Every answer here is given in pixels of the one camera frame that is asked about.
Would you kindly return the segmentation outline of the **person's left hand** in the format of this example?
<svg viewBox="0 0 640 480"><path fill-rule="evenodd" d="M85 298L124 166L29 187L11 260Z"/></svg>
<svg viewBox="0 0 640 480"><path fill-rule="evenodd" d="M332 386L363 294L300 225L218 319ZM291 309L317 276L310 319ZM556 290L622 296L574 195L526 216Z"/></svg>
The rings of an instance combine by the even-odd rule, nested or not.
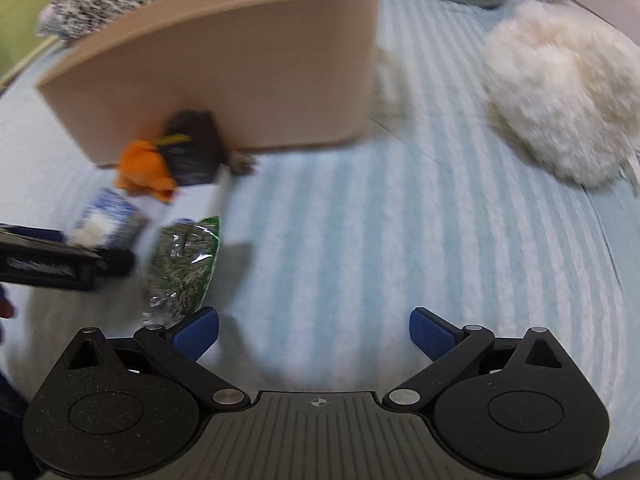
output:
<svg viewBox="0 0 640 480"><path fill-rule="evenodd" d="M15 307L3 286L0 286L0 318L13 318Z"/></svg>

